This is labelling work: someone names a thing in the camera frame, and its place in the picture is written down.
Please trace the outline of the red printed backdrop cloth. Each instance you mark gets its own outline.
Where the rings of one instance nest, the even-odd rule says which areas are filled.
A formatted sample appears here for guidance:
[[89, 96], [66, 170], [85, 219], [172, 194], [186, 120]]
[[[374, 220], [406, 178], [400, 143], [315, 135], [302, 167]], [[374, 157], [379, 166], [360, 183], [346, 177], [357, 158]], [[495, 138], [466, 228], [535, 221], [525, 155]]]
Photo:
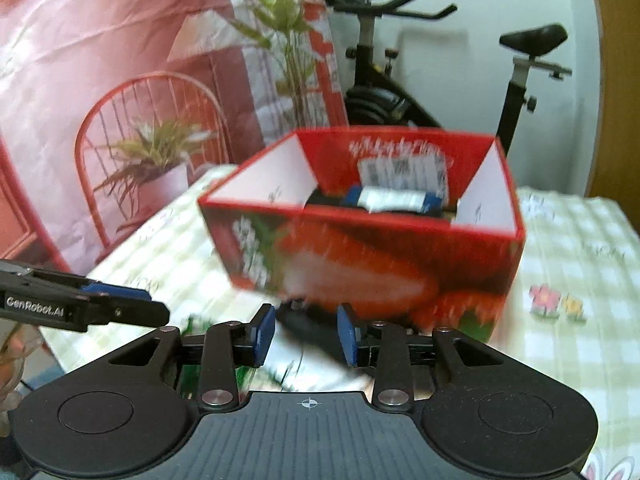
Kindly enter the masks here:
[[210, 168], [345, 119], [323, 0], [1, 0], [1, 255], [87, 271]]

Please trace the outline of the blue packaged item with label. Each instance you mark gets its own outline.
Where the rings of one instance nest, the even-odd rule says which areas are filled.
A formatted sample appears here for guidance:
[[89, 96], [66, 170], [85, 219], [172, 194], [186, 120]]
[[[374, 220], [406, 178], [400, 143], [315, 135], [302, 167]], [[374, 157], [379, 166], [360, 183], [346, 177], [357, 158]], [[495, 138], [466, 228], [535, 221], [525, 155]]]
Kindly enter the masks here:
[[433, 193], [372, 185], [353, 185], [343, 196], [329, 196], [317, 188], [306, 201], [306, 206], [360, 209], [368, 214], [414, 214], [431, 218], [440, 218], [444, 212], [442, 199]]

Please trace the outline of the red strawberry cardboard box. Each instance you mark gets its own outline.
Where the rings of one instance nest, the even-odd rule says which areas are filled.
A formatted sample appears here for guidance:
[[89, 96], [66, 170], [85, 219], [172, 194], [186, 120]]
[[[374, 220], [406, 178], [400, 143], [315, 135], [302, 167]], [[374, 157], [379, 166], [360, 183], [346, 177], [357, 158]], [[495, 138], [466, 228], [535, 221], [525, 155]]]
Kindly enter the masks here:
[[[433, 193], [440, 218], [306, 206], [317, 188]], [[422, 332], [449, 325], [481, 341], [506, 306], [526, 240], [495, 136], [436, 128], [298, 129], [198, 199], [235, 286], [326, 312]]]

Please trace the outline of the wooden door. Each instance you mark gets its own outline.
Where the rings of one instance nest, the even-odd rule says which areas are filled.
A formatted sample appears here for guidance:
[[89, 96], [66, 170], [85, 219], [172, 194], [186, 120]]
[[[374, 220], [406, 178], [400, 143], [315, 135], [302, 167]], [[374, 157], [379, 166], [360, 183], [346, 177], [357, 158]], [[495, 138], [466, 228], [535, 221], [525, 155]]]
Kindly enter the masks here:
[[630, 207], [639, 197], [639, 0], [596, 0], [600, 130], [589, 193]]

